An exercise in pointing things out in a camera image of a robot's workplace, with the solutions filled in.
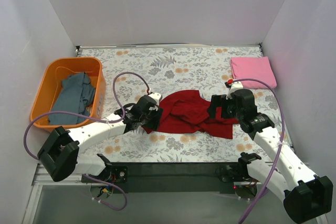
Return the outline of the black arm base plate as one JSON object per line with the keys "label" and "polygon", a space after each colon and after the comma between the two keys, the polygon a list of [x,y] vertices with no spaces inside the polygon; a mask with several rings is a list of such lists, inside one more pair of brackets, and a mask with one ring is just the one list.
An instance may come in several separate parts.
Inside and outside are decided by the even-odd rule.
{"label": "black arm base plate", "polygon": [[83,183],[101,183],[110,194],[119,186],[125,193],[219,192],[242,198],[257,195],[257,182],[237,163],[114,163],[97,176],[83,175]]}

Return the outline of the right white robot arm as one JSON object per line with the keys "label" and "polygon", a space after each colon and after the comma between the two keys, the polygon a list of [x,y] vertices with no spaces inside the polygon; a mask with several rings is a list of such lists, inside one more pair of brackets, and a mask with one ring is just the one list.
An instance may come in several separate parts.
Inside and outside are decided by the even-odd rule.
{"label": "right white robot arm", "polygon": [[250,90],[238,89],[230,95],[213,95],[208,108],[210,117],[221,109],[224,119],[236,119],[241,129],[272,159],[267,165],[259,155],[242,154],[238,160],[238,176],[261,182],[283,203],[287,215],[295,223],[304,223],[331,211],[333,183],[318,176],[281,142],[273,121],[258,112]]}

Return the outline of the red t shirt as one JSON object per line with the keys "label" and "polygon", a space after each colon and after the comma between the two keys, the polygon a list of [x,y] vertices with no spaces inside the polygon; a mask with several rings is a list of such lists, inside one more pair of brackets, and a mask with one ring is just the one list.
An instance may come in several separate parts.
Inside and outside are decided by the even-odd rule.
{"label": "red t shirt", "polygon": [[236,119],[222,119],[221,110],[216,109],[215,118],[207,112],[210,102],[200,96],[198,90],[182,90],[172,93],[160,102],[163,114],[157,132],[192,134],[197,131],[214,137],[233,138]]}

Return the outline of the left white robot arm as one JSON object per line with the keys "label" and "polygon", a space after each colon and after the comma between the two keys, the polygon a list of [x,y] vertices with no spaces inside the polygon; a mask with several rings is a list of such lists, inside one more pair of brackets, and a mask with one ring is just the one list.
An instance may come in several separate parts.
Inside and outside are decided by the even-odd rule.
{"label": "left white robot arm", "polygon": [[111,137],[120,136],[144,126],[157,130],[163,109],[159,106],[162,95],[142,96],[130,109],[123,108],[110,114],[102,122],[64,129],[55,128],[38,152],[38,160],[55,182],[72,174],[86,174],[100,182],[112,175],[112,163],[102,154],[84,155],[83,152]]}

